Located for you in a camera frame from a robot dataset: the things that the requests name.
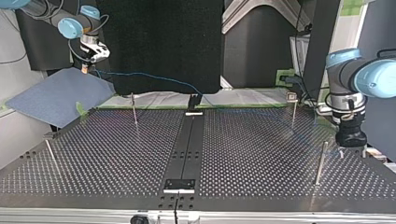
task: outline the metal stand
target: metal stand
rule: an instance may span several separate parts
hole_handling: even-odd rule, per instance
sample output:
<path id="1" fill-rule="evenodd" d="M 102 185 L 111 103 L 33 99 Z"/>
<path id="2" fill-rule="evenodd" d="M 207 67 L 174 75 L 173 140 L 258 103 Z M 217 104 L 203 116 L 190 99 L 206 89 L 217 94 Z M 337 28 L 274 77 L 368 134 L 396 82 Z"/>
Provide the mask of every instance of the metal stand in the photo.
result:
<path id="1" fill-rule="evenodd" d="M 223 14 L 222 32 L 227 34 L 239 21 L 244 18 L 249 11 L 255 7 L 268 6 L 276 9 L 294 27 L 297 24 L 300 4 L 297 0 L 234 0 Z M 309 25 L 310 20 L 302 11 L 299 24 L 296 29 L 303 31 Z"/>
<path id="2" fill-rule="evenodd" d="M 50 146 L 50 140 L 46 139 L 47 148 L 49 149 L 49 154 L 53 160 L 56 161 L 55 155 L 53 154 L 52 147 Z"/>
<path id="3" fill-rule="evenodd" d="M 321 176 L 321 173 L 322 173 L 322 170 L 323 170 L 324 158 L 326 157 L 326 151 L 327 151 L 328 147 L 329 147 L 329 142 L 323 142 L 321 155 L 320 155 L 320 160 L 319 160 L 317 178 L 315 180 L 315 185 L 319 184 L 320 176 Z"/>

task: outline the metal post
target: metal post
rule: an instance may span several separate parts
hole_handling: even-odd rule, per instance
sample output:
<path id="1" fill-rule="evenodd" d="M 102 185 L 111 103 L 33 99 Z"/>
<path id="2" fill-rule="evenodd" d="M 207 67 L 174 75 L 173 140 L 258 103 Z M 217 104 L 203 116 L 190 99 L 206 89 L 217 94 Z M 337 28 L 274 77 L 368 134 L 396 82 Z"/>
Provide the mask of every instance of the metal post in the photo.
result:
<path id="1" fill-rule="evenodd" d="M 293 125 L 294 125 L 294 121 L 295 121 L 295 119 L 296 119 L 297 103 L 298 103 L 298 102 L 295 102 L 295 103 L 294 103 L 294 110 L 293 110 Z"/>
<path id="2" fill-rule="evenodd" d="M 366 146 L 364 146 L 364 149 L 363 149 L 363 155 L 361 155 L 364 159 L 366 159 L 367 158 L 367 145 Z"/>
<path id="3" fill-rule="evenodd" d="M 50 146 L 50 140 L 46 139 L 47 148 L 49 149 L 49 154 L 53 160 L 56 161 L 55 155 L 53 154 L 52 147 Z"/>
<path id="4" fill-rule="evenodd" d="M 137 124 L 137 115 L 136 115 L 136 109 L 134 105 L 134 93 L 131 93 L 131 103 L 132 103 L 132 110 L 134 111 L 134 123 Z"/>
<path id="5" fill-rule="evenodd" d="M 322 170 L 323 170 L 324 158 L 326 157 L 326 151 L 327 151 L 328 147 L 329 147 L 329 142 L 323 142 L 321 155 L 320 155 L 320 160 L 319 160 L 318 172 L 317 172 L 317 179 L 315 181 L 315 185 L 319 184 L 321 173 L 322 173 Z"/>

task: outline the black cable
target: black cable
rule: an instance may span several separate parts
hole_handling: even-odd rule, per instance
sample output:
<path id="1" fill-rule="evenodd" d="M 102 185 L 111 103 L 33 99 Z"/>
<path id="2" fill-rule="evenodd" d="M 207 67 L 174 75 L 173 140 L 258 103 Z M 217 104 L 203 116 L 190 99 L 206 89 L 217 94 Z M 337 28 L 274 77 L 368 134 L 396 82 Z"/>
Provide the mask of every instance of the black cable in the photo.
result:
<path id="1" fill-rule="evenodd" d="M 332 106 L 332 105 L 329 104 L 329 96 L 331 96 L 331 95 L 348 96 L 348 95 L 354 95 L 354 94 L 356 94 L 356 93 L 355 93 L 355 92 L 352 92 L 352 93 L 345 93 L 345 94 L 342 94 L 342 93 L 337 93 L 337 94 L 335 94 L 335 93 L 329 92 L 329 93 L 326 95 L 326 97 L 324 98 L 324 103 L 325 103 L 326 106 L 329 107 L 330 109 L 332 109 L 332 110 L 338 110 L 338 111 L 342 111 L 342 112 L 353 112 L 354 110 L 358 110 L 358 109 L 364 108 L 364 107 L 367 105 L 367 102 L 369 101 L 369 98 L 368 98 L 367 96 L 365 96 L 365 95 L 363 95 L 363 97 L 364 97 L 364 103 L 363 103 L 362 105 L 356 107 L 356 108 L 353 108 L 353 110 L 351 110 L 351 109 L 348 109 L 348 110 L 339 109 L 339 108 L 335 108 L 334 106 Z"/>
<path id="2" fill-rule="evenodd" d="M 17 62 L 20 62 L 20 61 L 22 61 L 22 60 L 24 59 L 24 57 L 26 57 L 26 55 L 27 55 L 27 53 L 25 52 L 25 53 L 23 54 L 23 56 L 21 56 L 19 59 L 16 59 L 16 60 L 13 60 L 13 61 L 9 61 L 9 62 L 2 62 L 2 63 L 0 63 L 0 64 L 7 64 L 7 63 L 17 63 Z"/>
<path id="3" fill-rule="evenodd" d="M 294 47 L 295 47 L 295 50 L 296 50 L 297 66 L 298 66 L 298 70 L 299 70 L 299 73 L 300 73 L 300 75 L 297 75 L 297 74 L 296 74 L 296 75 L 299 76 L 299 77 L 301 78 L 301 81 L 303 82 L 303 89 L 302 89 L 302 91 L 305 92 L 305 94 L 306 94 L 306 95 L 308 96 L 308 98 L 309 98 L 308 100 L 309 100 L 309 101 L 311 102 L 311 104 L 315 107 L 314 101 L 313 101 L 313 99 L 312 99 L 312 96 L 311 96 L 311 94 L 309 93 L 308 88 L 307 88 L 306 85 L 305 85 L 303 73 L 302 73 L 302 71 L 301 71 L 301 66 L 300 66 L 300 59 L 299 59 L 299 54 L 298 54 L 298 48 L 297 48 L 297 36 L 298 36 L 298 34 L 299 34 L 299 32 L 298 32 L 298 25 L 299 25 L 299 23 L 300 23 L 301 15 L 302 15 L 302 13 L 303 13 L 304 2 L 305 2 L 305 0 L 303 0 L 303 1 L 301 2 L 301 5 L 300 5 L 300 10 L 299 10 L 299 12 L 298 12 L 297 22 L 296 22 L 296 34 L 295 34 L 295 36 L 294 36 Z"/>

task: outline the metal bracket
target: metal bracket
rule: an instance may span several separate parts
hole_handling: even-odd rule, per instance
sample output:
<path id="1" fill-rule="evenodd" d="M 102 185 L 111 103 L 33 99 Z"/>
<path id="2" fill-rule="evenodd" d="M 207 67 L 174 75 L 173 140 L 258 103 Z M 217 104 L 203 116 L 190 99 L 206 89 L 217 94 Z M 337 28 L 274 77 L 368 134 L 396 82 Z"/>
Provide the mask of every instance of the metal bracket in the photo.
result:
<path id="1" fill-rule="evenodd" d="M 204 112 L 195 107 L 201 103 L 202 95 L 193 94 L 190 96 L 189 107 L 187 108 L 186 116 L 201 116 Z"/>
<path id="2" fill-rule="evenodd" d="M 193 194 L 195 192 L 194 188 L 194 179 L 168 179 L 163 188 L 163 193 Z"/>
<path id="3" fill-rule="evenodd" d="M 249 11 L 260 6 L 273 7 L 294 27 L 296 26 L 301 7 L 297 0 L 233 0 L 223 14 L 222 32 L 227 34 L 227 32 L 241 21 Z M 309 23 L 309 18 L 306 16 L 305 12 L 302 11 L 296 29 L 298 31 L 303 31 L 305 26 L 309 25 Z"/>

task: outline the white cable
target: white cable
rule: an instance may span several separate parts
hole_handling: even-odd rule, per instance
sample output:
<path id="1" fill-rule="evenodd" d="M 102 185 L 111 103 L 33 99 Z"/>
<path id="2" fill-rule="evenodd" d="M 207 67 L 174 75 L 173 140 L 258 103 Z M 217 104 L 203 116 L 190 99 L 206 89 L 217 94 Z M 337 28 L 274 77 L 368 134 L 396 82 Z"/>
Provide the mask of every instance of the white cable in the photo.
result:
<path id="1" fill-rule="evenodd" d="M 63 6 L 64 6 L 64 0 L 61 0 L 61 4 L 58 6 L 58 8 L 56 8 L 56 10 L 54 12 L 52 12 L 51 15 L 44 17 L 42 20 L 48 20 L 48 19 L 51 19 L 52 17 L 56 16 L 62 10 Z"/>
<path id="2" fill-rule="evenodd" d="M 102 20 L 102 18 L 104 18 L 104 17 L 106 17 L 106 20 L 103 21 L 102 24 L 100 24 L 100 25 L 99 25 L 98 27 L 96 27 L 95 29 L 89 31 L 87 34 L 91 34 L 91 33 L 93 33 L 93 32 L 96 32 L 96 31 L 100 30 L 103 26 L 105 26 L 106 23 L 108 22 L 108 20 L 110 19 L 110 16 L 107 15 L 107 14 L 106 14 L 106 15 L 103 15 L 103 16 L 100 17 L 100 20 Z"/>

